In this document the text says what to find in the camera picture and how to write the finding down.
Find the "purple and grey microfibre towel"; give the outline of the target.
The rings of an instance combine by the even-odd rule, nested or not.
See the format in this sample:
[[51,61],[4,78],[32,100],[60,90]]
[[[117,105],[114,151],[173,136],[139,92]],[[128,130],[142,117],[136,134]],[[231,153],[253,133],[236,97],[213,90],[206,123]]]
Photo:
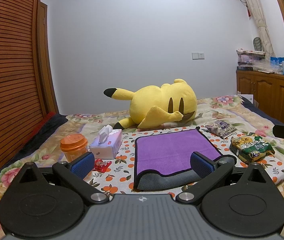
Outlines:
[[190,165],[193,152],[216,161],[222,153],[199,130],[139,137],[135,140],[134,184],[138,191],[163,191],[201,178]]

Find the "red candy wrapper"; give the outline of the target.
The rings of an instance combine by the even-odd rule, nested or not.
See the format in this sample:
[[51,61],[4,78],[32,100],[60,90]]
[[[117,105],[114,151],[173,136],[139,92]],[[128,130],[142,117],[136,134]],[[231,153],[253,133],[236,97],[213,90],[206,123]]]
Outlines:
[[109,169],[109,166],[112,164],[112,161],[105,161],[102,159],[95,159],[93,171],[99,173],[105,173]]

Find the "orange plastic bottle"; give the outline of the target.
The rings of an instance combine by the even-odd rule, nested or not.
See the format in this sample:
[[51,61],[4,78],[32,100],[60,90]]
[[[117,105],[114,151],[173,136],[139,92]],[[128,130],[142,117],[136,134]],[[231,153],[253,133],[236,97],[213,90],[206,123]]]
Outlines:
[[88,152],[88,141],[82,134],[71,134],[60,140],[60,149],[70,163]]

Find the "pastel tissue box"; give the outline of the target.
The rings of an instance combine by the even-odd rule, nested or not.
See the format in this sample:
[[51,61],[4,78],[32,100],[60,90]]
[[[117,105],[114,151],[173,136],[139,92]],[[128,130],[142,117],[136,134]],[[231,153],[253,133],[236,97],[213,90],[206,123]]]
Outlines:
[[122,130],[106,125],[98,131],[98,136],[90,144],[89,149],[95,159],[112,160],[119,152],[121,142]]

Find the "purple snack packet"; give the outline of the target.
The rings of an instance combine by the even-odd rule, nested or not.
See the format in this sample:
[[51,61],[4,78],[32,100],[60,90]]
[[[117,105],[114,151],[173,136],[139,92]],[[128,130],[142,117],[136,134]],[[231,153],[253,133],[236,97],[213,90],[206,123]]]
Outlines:
[[210,133],[221,137],[222,139],[226,139],[230,135],[234,134],[237,130],[233,125],[223,120],[217,120],[212,124],[205,125],[205,128]]

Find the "green yellow snack bag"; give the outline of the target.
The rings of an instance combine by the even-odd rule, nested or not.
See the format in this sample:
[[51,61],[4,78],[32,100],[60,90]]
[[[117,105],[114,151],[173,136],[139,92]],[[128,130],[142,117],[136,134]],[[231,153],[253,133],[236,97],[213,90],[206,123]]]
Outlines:
[[257,162],[265,156],[275,154],[271,144],[256,134],[232,138],[229,149],[245,164]]

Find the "floral bed blanket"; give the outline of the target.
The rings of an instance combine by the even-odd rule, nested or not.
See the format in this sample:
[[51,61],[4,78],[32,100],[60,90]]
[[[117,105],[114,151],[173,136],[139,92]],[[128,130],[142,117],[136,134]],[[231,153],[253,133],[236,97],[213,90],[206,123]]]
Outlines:
[[[89,124],[89,130],[97,133],[105,125],[113,125],[127,115],[126,111],[101,114],[72,114],[69,116],[55,115],[50,118],[41,129],[23,146],[23,148],[3,167],[0,168],[0,199],[24,163],[33,161],[43,167],[50,167],[64,159],[60,149],[62,134],[59,131],[65,128],[74,128],[74,123]],[[203,127],[216,120],[223,120],[236,127],[235,135],[257,134],[261,137],[277,139],[272,132],[273,122],[263,111],[257,109],[250,101],[241,96],[222,96],[219,98],[201,99],[198,102],[197,114],[194,120],[187,124],[173,124],[165,130],[178,127]],[[284,181],[277,184],[284,197]],[[0,226],[0,239],[4,232]]]

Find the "yellow Pikachu plush toy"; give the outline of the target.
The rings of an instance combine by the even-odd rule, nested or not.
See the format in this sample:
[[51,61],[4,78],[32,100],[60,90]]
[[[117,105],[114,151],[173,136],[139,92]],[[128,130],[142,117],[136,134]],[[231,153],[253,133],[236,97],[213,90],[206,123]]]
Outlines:
[[104,95],[115,100],[130,102],[128,118],[121,119],[115,129],[153,129],[168,122],[188,122],[197,111],[197,98],[193,89],[183,79],[172,84],[146,86],[136,92],[122,88],[107,88]]

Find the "wooden slatted wardrobe door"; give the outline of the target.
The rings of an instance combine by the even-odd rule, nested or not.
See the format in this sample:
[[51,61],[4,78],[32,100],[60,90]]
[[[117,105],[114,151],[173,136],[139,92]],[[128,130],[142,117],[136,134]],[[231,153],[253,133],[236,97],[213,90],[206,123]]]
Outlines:
[[48,114],[38,55],[40,0],[0,0],[0,168]]

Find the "wooden sideboard cabinet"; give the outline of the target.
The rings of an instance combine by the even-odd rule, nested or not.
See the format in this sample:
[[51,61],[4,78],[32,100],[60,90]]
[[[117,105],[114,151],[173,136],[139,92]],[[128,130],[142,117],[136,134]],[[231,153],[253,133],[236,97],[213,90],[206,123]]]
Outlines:
[[284,75],[236,71],[237,91],[252,94],[259,110],[284,124]]

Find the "stack of folded papers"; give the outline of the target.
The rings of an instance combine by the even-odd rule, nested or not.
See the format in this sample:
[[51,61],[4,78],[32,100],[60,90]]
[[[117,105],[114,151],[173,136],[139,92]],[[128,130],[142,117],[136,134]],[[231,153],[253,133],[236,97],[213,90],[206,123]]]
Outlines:
[[239,66],[252,65],[254,62],[263,60],[266,57],[264,51],[237,49],[236,52]]

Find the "blue white box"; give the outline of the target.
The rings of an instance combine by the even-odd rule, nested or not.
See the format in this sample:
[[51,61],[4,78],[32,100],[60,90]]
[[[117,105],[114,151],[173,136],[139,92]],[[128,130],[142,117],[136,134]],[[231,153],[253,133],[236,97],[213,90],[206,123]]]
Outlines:
[[282,62],[284,61],[284,57],[271,57],[270,63],[273,68],[280,67]]

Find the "green hand fan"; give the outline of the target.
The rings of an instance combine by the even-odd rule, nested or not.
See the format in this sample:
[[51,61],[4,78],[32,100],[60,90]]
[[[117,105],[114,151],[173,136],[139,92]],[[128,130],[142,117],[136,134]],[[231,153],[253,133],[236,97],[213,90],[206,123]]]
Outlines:
[[255,37],[253,39],[253,45],[255,51],[263,51],[263,44],[261,38]]

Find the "beige curtain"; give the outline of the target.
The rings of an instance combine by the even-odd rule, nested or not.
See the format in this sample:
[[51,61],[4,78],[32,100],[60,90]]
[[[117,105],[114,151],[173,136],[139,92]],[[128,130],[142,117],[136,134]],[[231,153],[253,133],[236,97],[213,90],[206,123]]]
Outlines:
[[259,37],[266,53],[266,58],[270,59],[275,56],[269,31],[267,28],[266,18],[263,12],[262,4],[260,0],[246,0],[248,8],[251,12],[251,15],[254,18],[256,27],[259,32]]

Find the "white wall socket plate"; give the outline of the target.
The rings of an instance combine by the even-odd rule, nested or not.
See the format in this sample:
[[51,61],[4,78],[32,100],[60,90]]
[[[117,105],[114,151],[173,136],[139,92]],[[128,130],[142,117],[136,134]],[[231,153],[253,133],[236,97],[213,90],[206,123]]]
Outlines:
[[193,52],[191,55],[192,55],[192,59],[193,60],[203,60],[203,59],[205,59],[204,53]]

